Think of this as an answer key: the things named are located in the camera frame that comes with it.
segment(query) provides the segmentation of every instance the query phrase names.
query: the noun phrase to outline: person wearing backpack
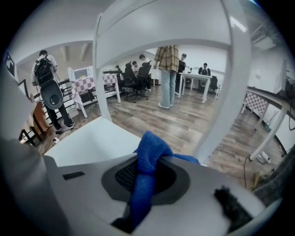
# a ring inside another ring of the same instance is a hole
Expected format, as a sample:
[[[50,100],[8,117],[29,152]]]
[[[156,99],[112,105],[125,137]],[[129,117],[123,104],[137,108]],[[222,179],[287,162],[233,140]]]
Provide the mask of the person wearing backpack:
[[[37,66],[41,63],[41,62],[45,62],[46,66],[48,68],[45,68],[45,70],[47,69],[48,73],[46,76],[43,76],[42,79],[44,80],[54,80],[57,84],[57,80],[56,80],[56,76],[55,76],[55,72],[57,71],[57,63],[56,63],[56,60],[55,58],[52,56],[52,55],[48,55],[47,51],[46,50],[41,50],[40,53],[39,53],[39,58],[38,60],[33,64],[33,68],[32,68],[32,73],[31,73],[31,77],[32,77],[32,84],[33,86],[41,86],[42,85],[40,84],[40,82],[42,82],[42,80],[36,78],[36,76],[38,76],[37,74]],[[58,123],[57,121],[57,115],[55,113],[54,110],[50,109],[44,102],[44,106],[48,112],[48,116],[49,118],[51,119],[55,129],[57,131],[60,131],[61,130],[61,125]],[[65,109],[65,106],[64,106],[64,103],[62,103],[61,107],[58,108],[62,118],[64,119],[64,124],[65,126],[67,126],[69,129],[72,129],[74,128],[74,125],[75,123],[71,120],[71,118],[69,117],[66,109]]]

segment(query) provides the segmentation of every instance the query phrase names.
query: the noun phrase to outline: baseboard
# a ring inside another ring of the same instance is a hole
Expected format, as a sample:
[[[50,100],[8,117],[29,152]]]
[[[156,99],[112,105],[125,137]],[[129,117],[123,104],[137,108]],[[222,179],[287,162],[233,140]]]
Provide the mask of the baseboard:
[[[260,119],[260,116],[259,115],[257,115],[255,112],[253,112],[253,114],[256,116],[256,118],[259,120]],[[278,144],[280,145],[280,147],[281,147],[281,150],[283,151],[283,153],[284,153],[284,156],[287,154],[287,151],[286,151],[286,149],[284,148],[284,146],[283,146],[283,144],[281,143],[281,141],[279,140],[279,138],[277,137],[277,135],[275,135],[274,136],[274,138],[275,138],[275,140],[278,142]]]

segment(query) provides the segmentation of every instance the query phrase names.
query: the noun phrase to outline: wooden floor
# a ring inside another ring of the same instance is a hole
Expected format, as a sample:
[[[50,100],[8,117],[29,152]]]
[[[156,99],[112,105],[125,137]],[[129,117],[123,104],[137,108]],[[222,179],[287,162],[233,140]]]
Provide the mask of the wooden floor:
[[[206,103],[202,104],[201,94],[186,89],[185,96],[181,99],[175,97],[174,106],[168,110],[157,106],[161,100],[160,87],[152,87],[152,91],[147,92],[147,95],[150,96],[149,100],[141,98],[136,103],[127,102],[121,98],[122,102],[119,104],[116,98],[109,99],[107,103],[113,122],[138,137],[142,137],[144,132],[149,130],[164,139],[174,153],[192,154],[194,146],[208,129],[217,104],[214,95],[209,94]],[[92,105],[85,110],[88,118],[85,119],[80,112],[73,119],[76,123],[75,128],[81,128],[100,116],[98,105]],[[262,143],[267,135],[262,125],[254,132],[257,122],[256,116],[245,110],[209,160],[211,168],[235,178],[242,186],[244,186],[245,158]],[[54,136],[56,135],[51,133],[38,147],[40,153],[43,153],[47,147],[49,147],[48,150],[51,148],[50,143]],[[246,163],[247,188],[252,187],[255,172],[269,173],[281,161],[283,152],[275,140],[269,142],[265,152],[270,156],[273,164],[261,164],[256,160],[252,162],[248,160]]]

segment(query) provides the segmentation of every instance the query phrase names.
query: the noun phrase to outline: office chair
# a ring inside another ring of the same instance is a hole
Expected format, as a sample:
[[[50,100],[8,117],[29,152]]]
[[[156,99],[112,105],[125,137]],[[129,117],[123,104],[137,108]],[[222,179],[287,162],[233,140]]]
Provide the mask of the office chair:
[[[129,97],[133,97],[133,102],[136,103],[136,98],[138,96],[145,97],[148,100],[148,96],[145,95],[145,89],[148,85],[148,72],[150,69],[151,65],[144,65],[139,68],[138,76],[136,77],[132,69],[130,69],[129,66],[126,67],[124,74],[124,80],[126,80],[126,83],[124,84],[124,88],[132,88],[132,94],[128,95],[128,92],[126,92],[126,100],[128,100]]]

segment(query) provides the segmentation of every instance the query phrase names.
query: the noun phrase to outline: blue cloth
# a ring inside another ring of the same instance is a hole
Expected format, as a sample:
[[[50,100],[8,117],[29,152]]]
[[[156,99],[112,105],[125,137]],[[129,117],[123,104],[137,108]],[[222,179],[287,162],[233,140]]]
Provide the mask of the blue cloth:
[[[154,173],[160,157],[177,157],[199,164],[199,161],[187,155],[173,154],[169,145],[150,131],[145,132],[137,150],[138,175],[130,200],[130,213],[134,227],[138,226],[151,209],[151,198],[156,184]]]

